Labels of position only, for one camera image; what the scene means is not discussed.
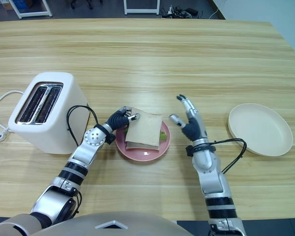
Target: plate rim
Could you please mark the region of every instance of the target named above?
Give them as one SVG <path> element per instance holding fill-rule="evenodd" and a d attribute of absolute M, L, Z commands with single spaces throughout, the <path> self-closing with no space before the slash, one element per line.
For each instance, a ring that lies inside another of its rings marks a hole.
<path fill-rule="evenodd" d="M 255 153 L 255 154 L 257 154 L 257 155 L 261 155 L 261 156 L 271 156 L 271 157 L 274 157 L 274 156 L 282 156 L 282 155 L 285 155 L 286 153 L 288 153 L 288 152 L 292 149 L 292 147 L 293 147 L 293 142 L 294 142 L 294 137 L 293 137 L 293 133 L 292 133 L 292 129 L 291 129 L 291 127 L 290 127 L 289 124 L 286 122 L 286 120 L 285 120 L 283 117 L 281 117 L 280 114 L 278 114 L 275 110 L 273 110 L 273 109 L 271 109 L 271 108 L 269 108 L 269 107 L 267 107 L 267 106 L 264 106 L 264 105 L 258 104 L 258 103 L 242 103 L 242 104 L 239 104 L 239 105 L 235 106 L 234 108 L 232 108 L 231 112 L 230 112 L 229 115 L 228 115 L 228 129 L 229 129 L 229 132 L 231 133 L 231 135 L 232 135 L 234 138 L 238 138 L 238 137 L 235 135 L 235 133 L 233 132 L 232 128 L 231 128 L 231 115 L 232 115 L 232 113 L 234 112 L 234 110 L 238 109 L 239 107 L 241 107 L 241 106 L 247 106 L 247 105 L 253 105 L 253 106 L 255 106 L 255 107 L 263 107 L 263 108 L 265 108 L 266 110 L 268 110 L 268 111 L 274 113 L 275 115 L 277 115 L 277 116 L 283 121 L 284 125 L 285 125 L 286 127 L 288 127 L 289 135 L 290 135 L 290 138 L 291 138 L 291 139 L 290 139 L 291 144 L 289 145 L 289 147 L 287 148 L 287 150 L 284 151 L 284 152 L 282 152 L 281 154 L 277 154 L 277 155 L 268 155 L 268 154 L 260 153 L 260 152 L 258 152 L 258 151 L 256 151 L 256 150 L 251 149 L 251 148 L 249 147 L 249 144 L 248 144 L 248 143 L 247 143 L 247 149 L 248 149 L 250 152 Z"/>
<path fill-rule="evenodd" d="M 156 159 L 160 158 L 160 157 L 161 157 L 162 155 L 164 155 L 165 152 L 169 149 L 169 146 L 170 146 L 170 143 L 171 143 L 171 132 L 170 132 L 170 130 L 169 130 L 168 125 L 167 125 L 164 121 L 162 121 L 162 124 L 163 124 L 163 123 L 165 124 L 165 126 L 167 127 L 167 130 L 168 130 L 168 139 L 169 139 L 169 141 L 168 141 L 168 145 L 167 145 L 167 147 L 165 148 L 164 152 L 163 152 L 162 154 L 160 154 L 158 157 L 156 157 L 156 158 L 154 158 L 154 159 L 151 159 L 151 160 L 137 160 L 137 159 L 133 159 L 133 158 L 127 156 L 125 153 L 123 153 L 123 152 L 121 151 L 121 148 L 120 148 L 118 142 L 115 142 L 115 143 L 116 143 L 116 146 L 117 146 L 117 148 L 118 148 L 118 150 L 119 150 L 119 151 L 120 151 L 125 157 L 127 157 L 127 158 L 129 158 L 129 159 L 131 159 L 131 160 L 134 160 L 134 161 L 139 161 L 139 162 L 148 162 L 148 161 L 153 161 L 153 160 L 156 160 Z"/>

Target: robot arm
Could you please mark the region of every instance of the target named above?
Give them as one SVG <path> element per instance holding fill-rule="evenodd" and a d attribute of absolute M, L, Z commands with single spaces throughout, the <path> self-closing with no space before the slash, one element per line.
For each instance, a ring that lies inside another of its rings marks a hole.
<path fill-rule="evenodd" d="M 192 164 L 199 176 L 212 235 L 246 236 L 242 221 L 236 214 L 229 184 L 221 172 L 220 158 L 215 154 L 215 147 L 208 144 L 206 127 L 199 111 L 184 95 L 177 96 L 177 99 L 183 103 L 189 123 L 177 115 L 170 115 L 170 118 L 193 142 L 186 150 L 193 157 Z"/>
<path fill-rule="evenodd" d="M 112 143 L 112 132 L 140 118 L 130 116 L 131 107 L 121 107 L 103 125 L 96 125 L 83 136 L 82 143 L 71 154 L 66 165 L 35 202 L 30 215 L 21 214 L 0 223 L 0 235 L 28 236 L 51 225 L 71 219 L 77 196 L 97 152 L 105 142 Z"/>

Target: wall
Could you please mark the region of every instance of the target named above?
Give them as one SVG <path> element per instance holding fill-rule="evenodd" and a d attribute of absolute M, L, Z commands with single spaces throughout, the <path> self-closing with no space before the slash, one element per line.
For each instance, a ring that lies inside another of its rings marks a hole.
<path fill-rule="evenodd" d="M 295 50 L 295 0 L 213 0 L 227 20 L 266 21 Z"/>

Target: wood grain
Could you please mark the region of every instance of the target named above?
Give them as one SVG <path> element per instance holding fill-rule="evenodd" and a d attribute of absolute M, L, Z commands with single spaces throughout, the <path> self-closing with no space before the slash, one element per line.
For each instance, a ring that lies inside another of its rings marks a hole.
<path fill-rule="evenodd" d="M 184 116 L 187 95 L 211 140 L 230 137 L 229 111 L 268 106 L 291 126 L 292 150 L 281 157 L 247 152 L 227 173 L 243 219 L 295 217 L 295 52 L 269 23 L 215 20 L 74 19 L 0 22 L 0 96 L 25 90 L 43 71 L 72 73 L 104 122 L 120 106 Z M 7 122 L 20 94 L 0 103 Z M 172 141 L 159 160 L 136 163 L 105 146 L 82 185 L 81 215 L 133 210 L 171 220 L 206 220 L 189 144 L 168 118 Z M 218 147 L 222 166 L 240 151 Z M 0 216 L 28 213 L 68 155 L 50 155 L 10 134 L 0 143 Z"/>

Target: toaster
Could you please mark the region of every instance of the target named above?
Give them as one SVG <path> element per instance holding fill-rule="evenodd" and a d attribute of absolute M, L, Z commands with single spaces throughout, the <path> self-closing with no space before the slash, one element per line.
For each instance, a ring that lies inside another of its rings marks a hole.
<path fill-rule="evenodd" d="M 9 119 L 9 130 L 45 153 L 70 154 L 76 143 L 68 131 L 67 111 L 74 105 L 88 104 L 70 73 L 44 72 L 35 76 Z M 78 141 L 82 140 L 89 118 L 87 109 L 70 115 L 70 126 Z"/>

